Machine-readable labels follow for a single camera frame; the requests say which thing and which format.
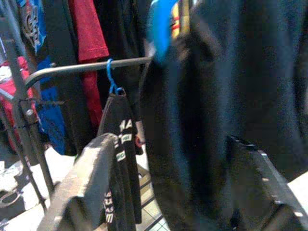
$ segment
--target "metal pole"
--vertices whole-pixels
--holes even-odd
[[[15,137],[14,129],[12,128],[8,118],[6,117],[4,108],[3,108],[1,103],[0,103],[0,119],[1,119],[2,123],[4,124],[5,129],[8,132],[8,135],[9,135],[9,137],[10,137],[12,143],[13,143],[13,146],[14,146],[14,148],[16,150],[16,153],[18,154],[18,157],[19,157],[21,163],[24,166],[26,174],[29,176],[29,179],[30,179],[31,184],[33,185],[34,191],[35,191],[35,193],[38,196],[38,200],[39,200],[40,204],[42,205],[44,211],[46,212],[46,205],[45,205],[45,202],[44,202],[44,198],[42,197],[42,195],[39,192],[38,185],[35,183],[35,180],[33,178],[31,169],[28,166],[27,160],[24,157],[24,154],[23,154],[23,152],[21,150],[21,147],[20,147],[20,145],[19,145],[19,143],[17,141],[17,138]]]
[[[9,101],[10,103],[13,102],[13,96],[4,91],[3,89],[0,88],[0,95],[6,100]]]
[[[123,67],[123,66],[141,65],[141,64],[149,63],[151,60],[152,60],[152,57],[114,60],[111,63],[111,67],[116,68],[116,67]],[[26,89],[29,89],[36,82],[40,81],[44,77],[63,77],[60,74],[80,73],[80,72],[86,72],[86,71],[98,71],[98,70],[105,69],[106,66],[107,66],[107,62],[99,62],[99,63],[93,63],[93,64],[78,64],[78,65],[70,65],[70,66],[45,68],[43,70],[39,70],[31,74],[25,80]]]
[[[0,32],[16,87],[13,101],[13,116],[16,125],[19,127],[18,133],[20,134],[26,155],[33,160],[35,157],[37,158],[51,197],[54,185],[45,158],[44,148],[39,139],[38,127],[36,127],[37,125],[32,125],[36,122],[36,116],[31,109],[30,102],[24,101],[28,98],[27,88],[19,70],[20,68],[17,63],[16,50],[14,48],[14,40],[11,39],[5,18],[0,18]]]

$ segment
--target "hanging clothes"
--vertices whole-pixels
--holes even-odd
[[[104,38],[110,56],[114,60],[144,56],[143,40],[138,32],[136,5],[132,0],[103,1],[94,0],[101,27],[108,33]],[[117,68],[113,71],[115,82],[127,92],[133,114],[139,120],[139,80],[142,65]],[[109,83],[105,71],[99,72],[98,86],[102,105],[108,98]]]
[[[78,37],[78,61],[93,63],[109,55],[93,0],[69,0]],[[97,131],[103,110],[97,88],[97,72],[86,72],[82,79],[83,92],[92,126]]]
[[[136,123],[125,94],[112,93],[108,98],[98,135],[107,132],[116,135],[117,162],[114,164],[114,176],[111,177],[110,185],[116,219],[113,222],[108,222],[108,219],[106,221],[111,231],[114,230],[111,227],[116,226],[115,222],[120,231],[133,231],[136,229],[135,224],[141,223],[141,196],[135,156],[141,154],[141,148],[135,144]]]
[[[190,33],[172,43],[163,64],[150,64],[141,117],[171,230],[231,229],[227,135],[256,144],[289,181],[308,170],[305,50],[298,56],[306,9],[305,0],[201,1]]]
[[[137,14],[137,27],[139,37],[146,39],[148,29],[149,11],[152,0],[134,0],[133,5]]]
[[[67,1],[43,2],[18,0],[21,30],[31,62],[37,70],[48,68],[51,63],[76,64],[77,38]],[[61,107],[37,105],[42,130],[53,148],[60,154],[80,154],[94,132],[79,75],[42,79],[40,95],[44,101],[65,101]]]

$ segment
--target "hanger hook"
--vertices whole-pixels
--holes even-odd
[[[149,13],[149,41],[156,49],[155,59],[161,64],[170,46],[170,15],[178,0],[153,0]]]
[[[111,75],[111,62],[113,61],[113,59],[108,59],[107,61],[107,66],[106,66],[106,70],[107,70],[107,77],[109,79],[110,82],[110,89],[109,89],[109,93],[112,93],[113,91],[115,91],[115,93],[117,94],[118,92],[118,87],[115,84],[114,79],[112,78]]]

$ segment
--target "floor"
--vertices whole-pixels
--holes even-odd
[[[50,168],[51,177],[54,181],[60,182],[72,168],[74,163],[74,158],[69,156],[60,156],[52,148],[46,151],[46,160]],[[138,156],[137,162],[143,168],[148,169],[146,155]],[[34,178],[38,184],[39,190],[44,197],[48,196],[47,187],[44,183],[43,175],[40,166],[31,167]],[[15,231],[15,230],[25,230],[25,231],[36,231],[37,227],[44,216],[43,209],[38,205],[38,199],[35,194],[34,189],[31,184],[26,185],[23,188],[24,195],[29,195],[26,199],[28,201],[28,209],[26,212],[18,215],[17,217],[9,220],[4,226],[3,231]],[[148,199],[152,198],[154,195],[151,187],[141,196],[141,203],[143,204]],[[161,216],[161,211],[156,203],[152,201],[142,210],[142,224],[136,225],[137,231],[169,231],[168,224],[165,219],[161,219],[157,224],[149,228],[159,217]],[[99,227],[96,231],[106,231],[105,227]]]
[[[72,157],[63,157],[54,153],[52,149],[49,149],[46,152],[46,159],[50,166],[51,176],[54,182],[61,181],[65,175],[68,173],[69,169],[73,166],[74,159]],[[147,167],[146,156],[139,157],[139,164],[141,163],[144,168]],[[60,173],[59,169],[65,169],[65,172]],[[43,182],[43,177],[39,166],[34,166],[31,168],[34,174],[34,178],[37,182]],[[296,180],[289,183],[289,187],[292,189],[293,193],[303,206],[303,208],[308,212],[308,173],[302,175]],[[44,196],[46,196],[47,188],[46,185],[39,186],[40,191]],[[28,192],[29,194],[34,194],[31,185],[28,185],[24,188],[24,192]],[[153,197],[153,190],[150,187],[143,195],[141,196],[141,203],[143,204],[149,198]],[[32,209],[22,213],[21,215],[11,219],[4,227],[4,231],[15,231],[15,230],[25,230],[25,231],[35,231],[44,216],[43,210],[38,204],[37,200],[30,201],[29,206],[34,206]],[[159,222],[157,222],[154,226],[158,218],[160,218],[161,211],[156,203],[156,201],[152,201],[142,210],[142,224],[137,225],[137,231],[169,231],[168,224],[166,220],[163,218]],[[105,231],[104,227],[99,227],[96,231]]]
[[[150,188],[141,197],[141,203],[147,201],[153,196],[153,190]],[[146,230],[152,223],[162,216],[162,213],[158,207],[156,201],[152,201],[142,210],[142,224],[137,225],[137,231]],[[164,218],[162,218],[150,231],[169,231],[168,224]]]

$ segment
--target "black jacket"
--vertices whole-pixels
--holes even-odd
[[[201,2],[190,34],[172,43],[164,64],[150,64],[141,117],[154,193],[171,230],[229,230],[229,134],[264,150],[288,180],[308,170],[307,59],[299,50],[306,5]]]

